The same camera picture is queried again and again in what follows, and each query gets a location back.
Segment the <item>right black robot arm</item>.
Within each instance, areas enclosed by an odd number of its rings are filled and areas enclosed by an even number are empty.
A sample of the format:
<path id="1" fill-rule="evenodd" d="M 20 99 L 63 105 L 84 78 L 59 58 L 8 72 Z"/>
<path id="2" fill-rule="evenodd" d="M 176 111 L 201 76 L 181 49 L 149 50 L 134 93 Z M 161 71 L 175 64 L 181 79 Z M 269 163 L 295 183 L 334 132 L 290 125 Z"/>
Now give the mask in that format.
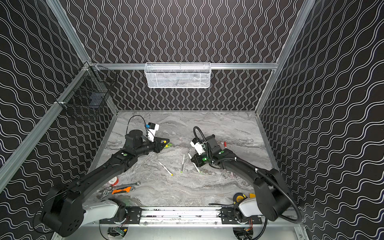
<path id="1" fill-rule="evenodd" d="M 191 157 L 192 163 L 197 167 L 210 165 L 214 169 L 226 170 L 247 181 L 254 189 L 255 199 L 251 209 L 258 211 L 256 215 L 262 215 L 269 221 L 282 218 L 294 224 L 302 222 L 302 213 L 278 170 L 257 167 L 228 148 L 222 149 L 215 135 L 206 137 L 197 126 L 193 128 L 193 133 L 195 137 L 191 146 L 197 153 Z"/>

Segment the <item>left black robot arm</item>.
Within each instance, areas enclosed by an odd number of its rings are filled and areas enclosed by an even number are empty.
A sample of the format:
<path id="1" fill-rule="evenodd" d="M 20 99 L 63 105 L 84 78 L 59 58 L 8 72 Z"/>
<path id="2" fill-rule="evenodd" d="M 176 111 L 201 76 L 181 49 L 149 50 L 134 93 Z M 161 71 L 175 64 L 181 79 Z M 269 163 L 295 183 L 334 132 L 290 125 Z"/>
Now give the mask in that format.
<path id="1" fill-rule="evenodd" d="M 125 145 L 100 167 L 71 183 L 52 187 L 43 203 L 40 222 L 62 237 L 70 236 L 84 221 L 87 211 L 83 203 L 90 195 L 129 170 L 139 157 L 160 153 L 170 142 L 161 137 L 151 141 L 141 130 L 131 130 L 125 138 Z"/>

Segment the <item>white pen magenta end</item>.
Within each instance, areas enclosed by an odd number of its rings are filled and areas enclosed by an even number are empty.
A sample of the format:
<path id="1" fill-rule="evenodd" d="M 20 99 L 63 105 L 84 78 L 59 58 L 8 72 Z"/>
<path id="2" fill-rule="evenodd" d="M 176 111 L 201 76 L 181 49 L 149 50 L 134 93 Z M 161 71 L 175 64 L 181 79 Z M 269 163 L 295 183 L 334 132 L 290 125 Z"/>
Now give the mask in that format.
<path id="1" fill-rule="evenodd" d="M 188 153 L 188 156 L 189 156 L 189 158 L 190 158 L 191 162 L 193 163 L 193 165 L 194 165 L 195 169 L 196 169 L 196 170 L 197 170 L 197 172 L 200 174 L 200 173 L 201 173 L 201 171 L 200 171 L 200 170 L 199 170 L 199 168 L 197 167 L 196 163 L 193 161 L 193 157 L 191 156 L 191 154 L 190 154 L 190 153 Z"/>

